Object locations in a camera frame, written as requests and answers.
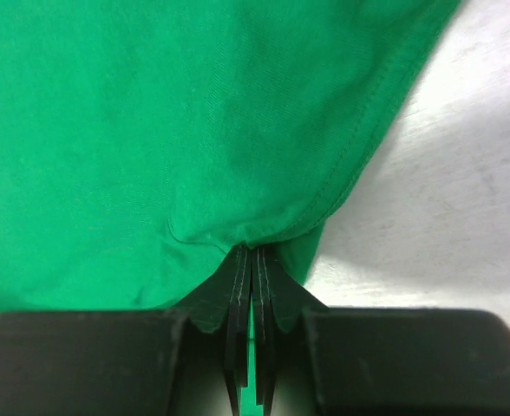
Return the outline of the green t shirt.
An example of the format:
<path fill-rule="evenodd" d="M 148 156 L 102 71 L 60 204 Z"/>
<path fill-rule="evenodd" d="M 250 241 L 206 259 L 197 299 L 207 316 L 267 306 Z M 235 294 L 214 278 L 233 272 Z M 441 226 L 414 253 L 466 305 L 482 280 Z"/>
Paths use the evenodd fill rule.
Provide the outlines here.
<path fill-rule="evenodd" d="M 305 279 L 457 1 L 0 1 L 0 314 Z"/>

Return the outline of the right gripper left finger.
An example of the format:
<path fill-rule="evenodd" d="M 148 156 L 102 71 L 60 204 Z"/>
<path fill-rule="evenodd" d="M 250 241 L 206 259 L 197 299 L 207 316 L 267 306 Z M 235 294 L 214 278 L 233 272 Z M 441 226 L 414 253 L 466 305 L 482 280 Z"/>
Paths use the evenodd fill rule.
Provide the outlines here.
<path fill-rule="evenodd" d="M 0 314 L 0 415 L 240 412 L 251 253 L 171 308 Z"/>

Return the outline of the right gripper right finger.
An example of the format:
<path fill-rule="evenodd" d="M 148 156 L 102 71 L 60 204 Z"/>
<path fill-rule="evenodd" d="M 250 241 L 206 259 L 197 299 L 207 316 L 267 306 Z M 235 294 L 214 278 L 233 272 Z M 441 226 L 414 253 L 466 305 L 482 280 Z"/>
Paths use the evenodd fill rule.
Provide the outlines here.
<path fill-rule="evenodd" d="M 510 415 L 510 328 L 476 309 L 331 308 L 252 255 L 266 415 Z"/>

